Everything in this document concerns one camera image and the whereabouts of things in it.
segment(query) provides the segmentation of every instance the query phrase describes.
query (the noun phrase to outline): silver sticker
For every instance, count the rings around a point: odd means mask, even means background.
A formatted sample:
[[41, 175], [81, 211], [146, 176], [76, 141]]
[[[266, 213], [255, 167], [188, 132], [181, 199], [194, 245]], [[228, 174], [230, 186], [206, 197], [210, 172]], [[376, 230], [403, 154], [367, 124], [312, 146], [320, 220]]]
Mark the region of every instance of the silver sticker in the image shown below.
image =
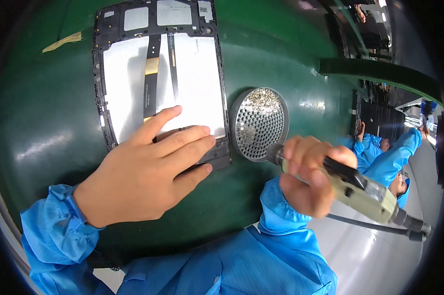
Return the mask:
[[191, 25], [191, 6], [174, 0], [156, 3], [156, 19], [159, 26]]
[[124, 31], [148, 27], [148, 7], [125, 10]]
[[213, 20], [211, 3], [208, 1], [198, 1], [197, 3], [199, 4], [199, 16], [205, 17], [206, 23]]
[[110, 17], [112, 15], [114, 15], [114, 11], [107, 11], [106, 13], [104, 13], [104, 18]]

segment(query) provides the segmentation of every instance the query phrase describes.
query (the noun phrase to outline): wrist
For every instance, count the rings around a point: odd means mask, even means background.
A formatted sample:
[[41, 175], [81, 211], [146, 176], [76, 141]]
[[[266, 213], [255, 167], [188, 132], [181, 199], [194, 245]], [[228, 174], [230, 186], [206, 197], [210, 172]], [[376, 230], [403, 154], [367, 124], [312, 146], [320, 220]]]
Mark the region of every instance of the wrist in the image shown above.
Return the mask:
[[104, 218], [106, 214], [102, 208], [100, 208], [102, 203], [93, 197], [91, 190], [87, 187], [86, 181], [76, 187], [73, 192], [73, 199], [89, 225], [102, 228], [110, 224], [106, 221], [106, 218]]

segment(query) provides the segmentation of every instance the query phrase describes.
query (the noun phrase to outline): green workbench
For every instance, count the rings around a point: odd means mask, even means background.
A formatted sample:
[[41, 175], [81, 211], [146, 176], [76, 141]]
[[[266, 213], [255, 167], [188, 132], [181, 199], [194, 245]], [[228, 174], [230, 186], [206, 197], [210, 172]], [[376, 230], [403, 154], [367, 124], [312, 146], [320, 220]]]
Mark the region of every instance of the green workbench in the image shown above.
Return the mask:
[[[0, 192], [15, 224], [45, 198], [47, 187], [83, 181], [107, 155], [93, 84], [91, 50], [97, 9], [112, 0], [56, 0], [23, 27], [0, 76]], [[270, 0], [216, 0], [228, 106], [244, 90], [271, 87], [289, 109], [289, 136], [335, 142], [349, 131], [351, 80], [316, 75], [319, 58], [337, 57], [325, 33]], [[83, 40], [42, 54], [57, 39]], [[126, 262], [207, 243], [259, 220], [264, 182], [279, 174], [232, 152], [160, 220], [122, 223], [101, 232], [98, 260]]]

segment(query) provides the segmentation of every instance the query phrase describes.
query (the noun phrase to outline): white floor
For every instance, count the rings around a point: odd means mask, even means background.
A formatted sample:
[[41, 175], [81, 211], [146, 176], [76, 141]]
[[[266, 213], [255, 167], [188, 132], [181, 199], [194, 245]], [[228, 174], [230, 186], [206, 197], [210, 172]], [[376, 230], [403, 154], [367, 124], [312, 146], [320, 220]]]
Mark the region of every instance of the white floor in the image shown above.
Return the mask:
[[[412, 176], [409, 167], [404, 167]], [[417, 186], [411, 187], [405, 210], [422, 218]], [[372, 222], [353, 209], [335, 202], [332, 214]], [[358, 227], [324, 218], [309, 223], [319, 240], [320, 251], [338, 276], [337, 294], [399, 294], [417, 267], [422, 243], [404, 236]]]
[[93, 274], [96, 278], [103, 281], [114, 293], [117, 293], [117, 290], [119, 290], [125, 276], [122, 270], [113, 271], [110, 268], [95, 268]]

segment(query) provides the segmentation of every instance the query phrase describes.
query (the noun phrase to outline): hand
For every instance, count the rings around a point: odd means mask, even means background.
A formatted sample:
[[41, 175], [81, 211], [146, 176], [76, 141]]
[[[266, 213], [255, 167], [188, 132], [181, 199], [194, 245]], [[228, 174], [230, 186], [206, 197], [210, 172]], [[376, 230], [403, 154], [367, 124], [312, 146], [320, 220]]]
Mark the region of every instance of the hand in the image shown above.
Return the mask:
[[152, 142], [181, 112], [176, 106], [149, 119], [76, 188], [73, 197], [89, 224], [159, 219], [209, 175], [212, 166], [204, 164], [177, 177], [215, 144], [208, 127], [192, 127]]
[[427, 136], [430, 134], [430, 130], [425, 126], [422, 125], [419, 127], [420, 133], [422, 133], [422, 140], [427, 140]]
[[[289, 174], [281, 174], [279, 186], [287, 202], [300, 214], [321, 218], [330, 212], [335, 199], [333, 187], [319, 170], [325, 156], [349, 167], [357, 167], [356, 156], [351, 150], [344, 146], [332, 147], [312, 136], [295, 136], [284, 145], [284, 157], [289, 160]], [[310, 185], [294, 175], [310, 180]]]
[[363, 141], [363, 136], [364, 136], [364, 129], [366, 128], [366, 124], [364, 122], [361, 122], [361, 132], [356, 136], [356, 140], [359, 142]]
[[364, 24], [366, 23], [366, 15], [364, 15], [361, 10], [361, 4], [355, 4], [356, 13], [358, 14], [360, 21]]

